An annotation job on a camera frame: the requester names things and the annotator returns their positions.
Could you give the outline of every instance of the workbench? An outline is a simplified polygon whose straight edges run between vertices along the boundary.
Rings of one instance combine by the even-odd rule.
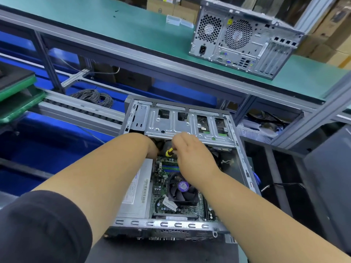
[[[240,118],[253,103],[262,110],[276,106],[296,115],[313,114],[348,74],[292,56],[271,81],[198,59],[188,55],[193,29],[166,24],[165,15],[116,0],[0,0],[0,30],[33,41],[57,91],[61,83],[46,55],[51,48],[233,101],[241,106]],[[342,108],[333,107],[332,115],[324,112],[323,123],[351,122],[343,112],[348,105],[340,102]]]

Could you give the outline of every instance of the fan grille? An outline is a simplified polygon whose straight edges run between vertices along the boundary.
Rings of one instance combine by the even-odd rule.
[[[246,20],[233,22],[224,35],[227,46],[233,50],[243,48],[250,41],[252,36],[252,27]]]
[[[216,41],[221,29],[221,22],[222,21],[215,16],[205,15],[203,18],[201,18],[197,32],[199,35],[199,40],[210,43]]]

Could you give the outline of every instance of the green circuit board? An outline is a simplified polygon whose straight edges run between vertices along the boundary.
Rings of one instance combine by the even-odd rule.
[[[209,206],[200,192],[198,192],[199,202],[196,206],[178,205],[177,211],[173,211],[162,203],[164,198],[168,198],[168,179],[172,172],[179,172],[177,159],[162,156],[158,157],[156,161],[156,172],[152,176],[153,189],[151,196],[150,218],[156,214],[164,214],[164,216],[172,216],[173,214],[177,214],[177,216],[184,215],[184,217],[188,217],[189,220],[217,220],[214,212],[208,210]]]

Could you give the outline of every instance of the orange tape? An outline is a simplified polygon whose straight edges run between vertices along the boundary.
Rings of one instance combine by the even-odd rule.
[[[351,56],[348,56],[341,64],[339,64],[339,68],[344,68],[351,61]]]

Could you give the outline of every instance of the green work surface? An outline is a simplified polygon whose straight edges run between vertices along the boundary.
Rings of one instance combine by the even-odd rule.
[[[272,81],[220,66],[188,55],[193,29],[117,0],[0,0],[0,5],[321,100],[347,73],[299,56]]]
[[[0,102],[0,124],[11,122],[45,98],[45,92],[37,88],[32,89],[32,94],[18,92]]]
[[[30,76],[11,87],[4,88],[0,90],[0,102],[5,100],[6,98],[10,97],[11,95],[20,92],[21,90],[28,88],[29,86],[33,85],[37,81],[35,75]]]

